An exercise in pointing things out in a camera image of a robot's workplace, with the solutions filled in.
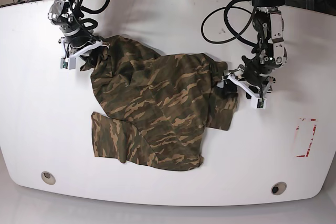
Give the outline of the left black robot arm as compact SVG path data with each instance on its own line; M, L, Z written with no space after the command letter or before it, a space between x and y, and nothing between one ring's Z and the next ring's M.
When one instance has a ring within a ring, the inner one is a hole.
M239 2L250 2L253 6L248 24L257 32L257 42L250 42L236 32L228 20L229 11ZM236 77L239 85L248 84L247 94L253 95L259 101L265 101L264 95L271 90L274 79L270 74L273 70L283 67L287 63L287 52L283 38L284 21L280 6L285 0L232 0L224 10L224 23L235 39L250 45L254 57L249 59L242 56L242 72Z

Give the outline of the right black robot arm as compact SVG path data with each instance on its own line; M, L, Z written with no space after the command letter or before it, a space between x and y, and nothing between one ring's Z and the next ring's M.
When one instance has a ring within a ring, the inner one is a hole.
M48 19L58 26L63 36L58 40L62 48L60 67L62 69L75 69L77 59L82 59L85 64L80 68L86 71L97 64L98 53L102 47L108 47L102 37L93 32L98 27L98 22L92 18L85 18L87 14L100 14L109 5L106 0L99 9L90 9L82 5L83 0L54 0Z

